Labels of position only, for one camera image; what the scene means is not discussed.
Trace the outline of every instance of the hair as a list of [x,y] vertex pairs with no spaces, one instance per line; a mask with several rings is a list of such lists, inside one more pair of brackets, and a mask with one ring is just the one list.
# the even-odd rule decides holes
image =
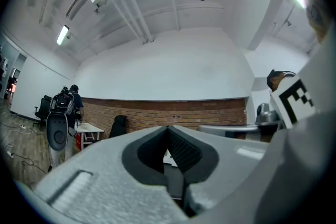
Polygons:
[[267,76],[267,86],[270,87],[270,89],[273,91],[273,83],[271,82],[271,79],[280,76],[283,73],[283,71],[274,71],[274,69],[271,71],[271,73]]
[[79,90],[79,88],[78,88],[78,86],[77,85],[72,85],[71,87],[70,87],[70,92],[78,92],[78,90]]

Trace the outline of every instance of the table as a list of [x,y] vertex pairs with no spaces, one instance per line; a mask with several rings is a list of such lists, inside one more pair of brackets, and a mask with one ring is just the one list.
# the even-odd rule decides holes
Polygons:
[[92,142],[86,142],[87,140],[87,134],[91,134],[91,137],[94,139],[95,137],[93,136],[95,133],[97,134],[97,140],[99,140],[99,134],[103,133],[104,130],[99,129],[90,123],[82,123],[81,125],[75,126],[76,128],[76,136],[80,135],[80,150],[82,151],[84,149],[84,145],[92,144]]

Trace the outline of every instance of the wooden floor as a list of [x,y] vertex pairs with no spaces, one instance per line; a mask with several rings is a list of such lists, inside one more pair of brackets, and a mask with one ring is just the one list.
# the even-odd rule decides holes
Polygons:
[[[33,121],[10,114],[9,107],[3,100],[0,101],[0,121],[0,145],[2,157],[7,163],[9,170],[12,172],[13,178],[32,188],[46,174],[35,166],[22,165],[22,161],[27,161],[29,163],[31,163],[31,161],[24,160],[18,156],[14,156],[14,159],[12,159],[6,152],[10,151],[11,153],[15,153],[22,157],[30,158],[35,165],[47,173],[53,160],[50,155],[49,161],[49,147],[45,127],[42,127],[40,131],[37,125],[33,126]],[[27,126],[36,133],[29,129],[22,130],[19,127],[20,125]],[[73,152],[74,154],[78,152],[75,145]],[[63,161],[64,152],[61,154],[61,162]]]

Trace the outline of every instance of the white pants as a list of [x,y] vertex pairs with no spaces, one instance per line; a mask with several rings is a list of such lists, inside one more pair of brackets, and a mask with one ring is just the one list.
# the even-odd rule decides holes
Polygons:
[[[65,146],[65,161],[67,161],[72,157],[72,147],[74,140],[75,140],[74,136],[68,135],[68,143]],[[53,158],[52,166],[53,168],[56,168],[57,166],[59,166],[59,155],[62,151],[55,151],[52,148],[50,148],[50,150],[51,150],[51,157]]]

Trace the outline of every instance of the white pipe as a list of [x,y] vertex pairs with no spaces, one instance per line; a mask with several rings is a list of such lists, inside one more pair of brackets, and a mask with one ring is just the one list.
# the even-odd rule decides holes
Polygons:
[[118,13],[120,14],[120,16],[124,19],[124,21],[126,22],[126,24],[128,25],[128,27],[131,29],[131,31],[133,32],[133,34],[143,44],[143,40],[139,37],[138,33],[133,29],[133,27],[131,26],[131,24],[128,22],[128,20],[126,19],[126,17],[122,13],[122,11],[119,8],[119,6],[116,4],[115,0],[111,0],[111,1],[114,4],[114,6],[115,6],[116,10],[118,11]]
[[147,35],[147,37],[148,37],[148,40],[149,40],[150,42],[153,42],[154,38],[153,38],[153,36],[151,35],[151,33],[150,33],[150,31],[149,31],[149,28],[148,28],[148,25],[147,25],[145,19],[143,18],[143,15],[142,15],[141,10],[140,10],[140,8],[139,8],[139,6],[138,6],[138,4],[137,4],[137,1],[136,1],[136,0],[131,0],[131,2],[132,2],[132,4],[133,4],[133,7],[134,7],[136,13],[138,14],[138,18],[139,18],[139,20],[140,20],[140,23],[141,23],[143,29],[144,29],[145,32],[146,32],[146,35]]
[[175,17],[176,29],[177,29],[177,31],[180,31],[180,25],[179,25],[179,21],[178,21],[178,14],[177,14],[177,9],[176,9],[176,2],[175,2],[175,0],[172,0],[172,4],[173,4],[173,10],[174,10],[174,17]]
[[141,39],[143,40],[144,43],[146,43],[147,40],[143,36],[142,31],[140,29],[140,26],[139,26],[138,22],[136,21],[136,19],[134,18],[132,12],[130,11],[130,8],[128,8],[128,5],[127,5],[126,1],[121,0],[121,3],[123,5],[124,9],[126,10],[126,13],[128,14],[128,16],[131,18],[131,21],[132,21],[133,25],[135,26],[135,29],[138,31],[138,34],[140,35]]

